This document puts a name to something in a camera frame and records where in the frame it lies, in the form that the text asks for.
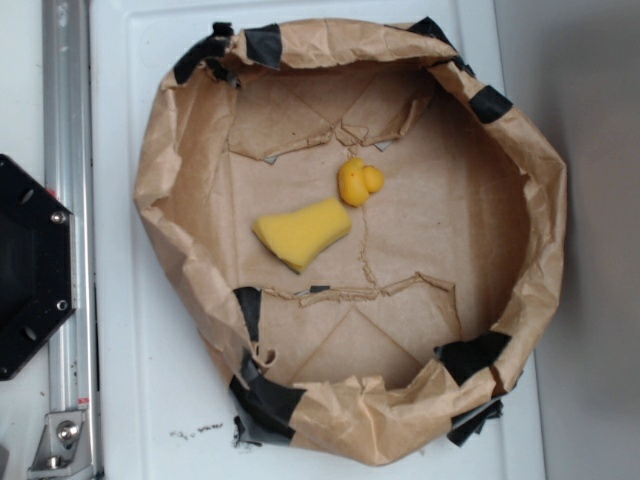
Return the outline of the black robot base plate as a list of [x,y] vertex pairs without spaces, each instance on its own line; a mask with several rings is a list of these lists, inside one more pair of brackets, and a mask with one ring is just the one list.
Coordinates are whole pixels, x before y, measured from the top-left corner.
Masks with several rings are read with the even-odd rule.
[[74,216],[1,156],[1,379],[13,379],[76,308]]

